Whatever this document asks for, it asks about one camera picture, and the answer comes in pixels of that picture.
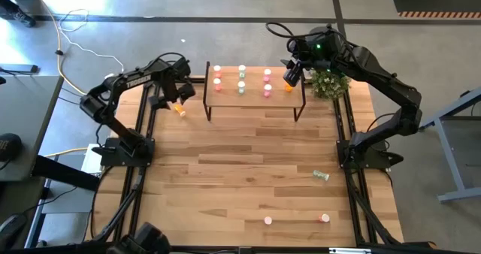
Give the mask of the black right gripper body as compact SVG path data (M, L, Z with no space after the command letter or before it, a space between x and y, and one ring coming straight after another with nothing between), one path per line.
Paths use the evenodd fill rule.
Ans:
M331 69L330 51L323 37L294 38L288 41L292 58L305 69Z

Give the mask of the blue-gray table frame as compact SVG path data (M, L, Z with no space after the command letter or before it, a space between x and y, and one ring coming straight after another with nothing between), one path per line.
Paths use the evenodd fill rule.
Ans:
M481 186L475 187L469 168L481 168L481 116L459 113L481 102L481 86L464 92L435 115L424 119L419 130L435 128L446 157L456 190L438 195L439 202L480 198Z

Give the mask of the black desk beam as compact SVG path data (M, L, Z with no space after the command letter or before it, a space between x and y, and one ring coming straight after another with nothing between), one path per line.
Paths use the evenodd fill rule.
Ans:
M36 157L31 175L33 177L45 177L90 191L95 191L100 183L100 179L94 175L71 168L44 156Z

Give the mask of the small green potted plant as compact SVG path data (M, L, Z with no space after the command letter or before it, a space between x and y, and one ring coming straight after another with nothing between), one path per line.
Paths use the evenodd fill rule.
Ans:
M312 70L311 73L313 94L318 98L335 100L349 89L349 77L324 70Z

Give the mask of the black flat device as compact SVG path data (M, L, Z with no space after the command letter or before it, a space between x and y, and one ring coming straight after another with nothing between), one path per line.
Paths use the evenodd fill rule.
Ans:
M12 74L37 74L39 67L37 65L26 64L0 64L0 71Z

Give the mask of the black metal rig frame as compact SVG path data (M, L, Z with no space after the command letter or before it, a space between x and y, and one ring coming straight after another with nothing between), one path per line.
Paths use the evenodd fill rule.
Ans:
M119 242L126 235L135 235L140 229L139 219L142 215L142 208L147 206L146 185L159 175L159 148L156 145L154 134L156 131L157 112L148 108L148 98L158 96L159 88L152 83L147 83L138 89L131 89L120 98L119 114L125 115L126 108L133 101L135 93L140 93L138 99L138 115L135 128L146 130L147 137L155 141L152 162L147 167L128 167L128 166L105 166L110 170L113 167L125 168L126 174L123 181L122 192L119 196L119 207L112 215L111 220L103 227L102 231L92 236L92 249L96 252L107 251L110 246ZM324 246L301 246L249 245L238 239L231 239L223 245L189 245L175 244L172 236L162 233L167 237L171 245L170 254L176 252L184 254L329 254L330 247L343 248L362 248L370 249L372 254L439 254L435 245L429 242L400 243L390 237L387 230L382 227L375 215L370 210L365 211L366 226L368 227L368 240L362 237L361 222L358 216L358 193L352 190L351 185L344 188L346 198L349 202L348 211L351 215L353 232L348 237L347 242L329 234L323 234L327 243ZM163 213L154 206L147 207L146 213L150 224L160 218Z

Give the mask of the black round object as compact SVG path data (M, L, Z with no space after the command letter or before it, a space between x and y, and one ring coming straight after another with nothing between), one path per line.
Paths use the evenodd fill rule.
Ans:
M0 162L15 159L23 148L20 137L13 133L0 135Z

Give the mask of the black bulky object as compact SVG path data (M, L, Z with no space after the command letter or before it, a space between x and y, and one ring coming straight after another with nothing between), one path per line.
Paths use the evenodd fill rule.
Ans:
M145 222L135 235L126 235L110 246L106 254L170 254L167 237L149 222Z

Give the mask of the wooden shelf with black frame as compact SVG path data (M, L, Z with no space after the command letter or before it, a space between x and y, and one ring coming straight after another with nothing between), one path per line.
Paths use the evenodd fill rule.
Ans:
M213 79L214 65L206 63L204 76L204 95L202 102L207 119L211 119L214 107L247 107L247 108L290 108L294 113L294 120L297 121L307 103L305 92L305 78L302 77L291 92L285 91L286 81L283 79L284 67L259 67L246 66L246 76L239 78L238 66L221 66L222 68L222 89L214 90ZM264 97L263 81L264 70L271 69L272 85L271 95ZM244 81L245 93L239 94L237 83Z

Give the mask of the person's shoe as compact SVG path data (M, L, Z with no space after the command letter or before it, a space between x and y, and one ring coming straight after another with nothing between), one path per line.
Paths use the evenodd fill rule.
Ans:
M0 0L0 8L5 9L16 21L22 23L26 27L31 28L36 25L36 21L32 17L22 11L18 5L10 0Z

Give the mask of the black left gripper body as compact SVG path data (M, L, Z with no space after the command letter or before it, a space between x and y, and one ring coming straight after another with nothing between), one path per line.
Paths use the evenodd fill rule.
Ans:
M164 97L168 101L176 101L179 98L175 76L172 71L165 71L162 74L161 88L162 88Z

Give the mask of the blue-gray metal leg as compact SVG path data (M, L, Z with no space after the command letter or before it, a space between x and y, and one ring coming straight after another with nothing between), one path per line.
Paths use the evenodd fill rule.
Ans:
M34 248L37 246L46 217L46 214L43 213L45 203L45 200L40 200L38 205L34 209L31 209L32 223L24 245L25 248Z

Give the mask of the black rounded object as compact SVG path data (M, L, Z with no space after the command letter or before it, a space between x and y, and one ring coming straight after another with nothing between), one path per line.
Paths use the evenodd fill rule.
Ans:
M0 225L0 250L10 249L26 224L23 214L13 214Z

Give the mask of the gray desk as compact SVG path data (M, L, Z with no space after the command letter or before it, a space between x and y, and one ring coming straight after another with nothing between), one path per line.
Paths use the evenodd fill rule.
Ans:
M13 133L23 148L6 168L0 182L21 181L31 176L59 91L60 76L10 76L0 85L0 135Z

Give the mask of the silver metal bar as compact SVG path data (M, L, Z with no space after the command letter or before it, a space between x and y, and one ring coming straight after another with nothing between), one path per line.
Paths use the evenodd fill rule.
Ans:
M370 249L330 247L329 254L372 254Z

